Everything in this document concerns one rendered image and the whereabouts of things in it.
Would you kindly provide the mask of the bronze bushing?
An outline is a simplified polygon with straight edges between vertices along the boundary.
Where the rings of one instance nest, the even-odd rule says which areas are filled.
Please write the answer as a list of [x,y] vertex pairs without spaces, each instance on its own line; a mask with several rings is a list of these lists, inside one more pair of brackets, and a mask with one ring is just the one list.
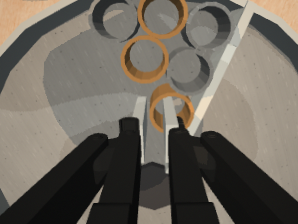
[[[194,119],[194,108],[188,96],[176,93],[169,85],[169,83],[162,84],[158,86],[152,93],[150,98],[150,120],[152,125],[159,131],[163,133],[163,115],[160,114],[156,109],[156,104],[163,98],[168,96],[176,96],[185,101],[183,109],[176,114],[183,118],[186,129],[191,125]],[[154,110],[154,114],[153,114]]]
[[[151,72],[142,72],[140,70],[137,70],[132,65],[130,60],[130,50],[138,40],[150,40],[157,43],[161,47],[163,51],[163,60],[161,62],[161,65],[156,70],[153,70]],[[123,50],[121,53],[121,66],[125,74],[131,80],[138,83],[152,83],[156,80],[159,80],[165,74],[168,64],[169,64],[169,55],[165,45],[158,38],[152,37],[150,35],[140,35],[129,40],[129,42],[123,47]]]
[[140,0],[137,13],[138,13],[138,21],[139,21],[142,29],[150,36],[158,38],[158,39],[171,38],[171,37],[177,35],[184,28],[187,18],[188,18],[188,6],[187,6],[185,0],[169,0],[176,6],[178,13],[179,13],[179,20],[178,20],[177,26],[173,29],[173,32],[170,32],[167,34],[161,34],[161,35],[150,31],[146,27],[146,24],[144,22],[145,9],[152,1],[154,1],[154,0]]

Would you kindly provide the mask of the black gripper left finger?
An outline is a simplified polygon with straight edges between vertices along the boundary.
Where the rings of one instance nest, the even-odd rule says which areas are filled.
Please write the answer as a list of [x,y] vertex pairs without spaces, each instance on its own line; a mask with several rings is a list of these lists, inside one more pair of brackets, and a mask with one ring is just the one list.
[[86,224],[137,224],[146,97],[137,97],[132,117],[119,120],[119,132],[88,136],[2,213],[0,224],[77,224],[102,186]]

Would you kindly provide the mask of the grey metal ring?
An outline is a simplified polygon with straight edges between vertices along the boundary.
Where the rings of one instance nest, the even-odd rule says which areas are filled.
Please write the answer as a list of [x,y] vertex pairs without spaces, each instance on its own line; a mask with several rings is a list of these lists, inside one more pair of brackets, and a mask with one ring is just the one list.
[[[203,9],[202,9],[203,8]],[[201,10],[200,10],[201,9]],[[197,11],[206,11],[211,13],[217,21],[218,32],[215,39],[204,46],[198,45],[192,38],[190,33],[190,22],[193,15]],[[235,22],[232,13],[227,9],[226,6],[218,2],[205,2],[197,5],[188,12],[188,18],[184,28],[181,30],[183,40],[193,48],[196,48],[203,52],[216,52],[223,49],[232,39],[235,30]]]
[[[103,25],[103,16],[105,10],[112,4],[125,3],[130,5],[133,12],[133,24],[130,31],[123,37],[116,38],[111,36]],[[139,30],[137,7],[131,0],[94,0],[88,12],[88,23],[92,32],[100,39],[107,43],[120,43],[131,39]]]
[[[175,81],[171,77],[171,68],[173,63],[182,55],[185,54],[196,54],[199,57],[201,63],[201,70],[198,76],[188,83],[180,83]],[[200,52],[196,49],[191,47],[179,47],[174,49],[169,54],[169,64],[166,69],[166,77],[170,87],[176,92],[184,96],[195,96],[197,94],[202,93],[205,91],[212,79],[213,79],[214,68],[212,65],[211,60],[207,57],[207,55],[203,52]]]

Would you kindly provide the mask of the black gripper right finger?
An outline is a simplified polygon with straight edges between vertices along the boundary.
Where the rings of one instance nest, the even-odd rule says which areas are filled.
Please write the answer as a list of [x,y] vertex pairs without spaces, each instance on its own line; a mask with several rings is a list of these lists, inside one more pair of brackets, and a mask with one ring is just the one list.
[[172,224],[220,224],[203,179],[235,224],[298,224],[298,201],[220,133],[190,137],[171,96],[163,133]]

